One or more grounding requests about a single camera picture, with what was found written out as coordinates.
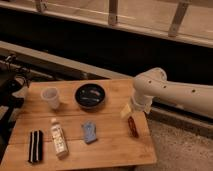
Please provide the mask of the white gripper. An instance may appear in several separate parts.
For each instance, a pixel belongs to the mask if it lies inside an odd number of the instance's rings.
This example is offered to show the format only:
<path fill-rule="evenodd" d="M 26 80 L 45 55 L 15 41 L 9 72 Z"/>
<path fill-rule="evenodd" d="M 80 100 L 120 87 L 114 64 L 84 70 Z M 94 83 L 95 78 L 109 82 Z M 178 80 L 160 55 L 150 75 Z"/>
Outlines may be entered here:
<path fill-rule="evenodd" d="M 131 97 L 132 106 L 137 111 L 149 113 L 151 111 L 152 97 L 147 95 L 134 94 Z M 122 119 L 128 118 L 132 113 L 130 104 L 126 104 L 121 110 L 120 115 Z"/>

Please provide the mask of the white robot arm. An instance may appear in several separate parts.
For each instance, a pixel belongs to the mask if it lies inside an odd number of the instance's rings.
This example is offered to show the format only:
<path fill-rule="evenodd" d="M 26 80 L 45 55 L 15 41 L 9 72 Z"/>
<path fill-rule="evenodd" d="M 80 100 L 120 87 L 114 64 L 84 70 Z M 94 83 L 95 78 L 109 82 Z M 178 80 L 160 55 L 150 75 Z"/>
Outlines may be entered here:
<path fill-rule="evenodd" d="M 213 119 L 213 86 L 168 81 L 162 68 L 152 68 L 133 78 L 133 88 L 130 101 L 121 110 L 122 118 L 136 111 L 149 114 L 153 98 L 157 97 L 180 109 Z"/>

